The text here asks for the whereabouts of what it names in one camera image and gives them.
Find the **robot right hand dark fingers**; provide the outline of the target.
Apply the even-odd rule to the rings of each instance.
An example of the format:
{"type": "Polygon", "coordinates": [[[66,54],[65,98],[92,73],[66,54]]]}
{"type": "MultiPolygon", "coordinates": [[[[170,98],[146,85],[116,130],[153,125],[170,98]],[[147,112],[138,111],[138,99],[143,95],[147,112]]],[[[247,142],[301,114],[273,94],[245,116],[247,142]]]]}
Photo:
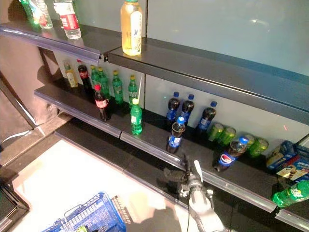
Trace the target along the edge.
{"type": "Polygon", "coordinates": [[[195,190],[203,191],[203,176],[199,161],[193,160],[189,155],[184,155],[182,165],[185,170],[176,171],[165,168],[164,176],[169,181],[180,183],[180,193],[185,192],[184,197],[195,190]]]}

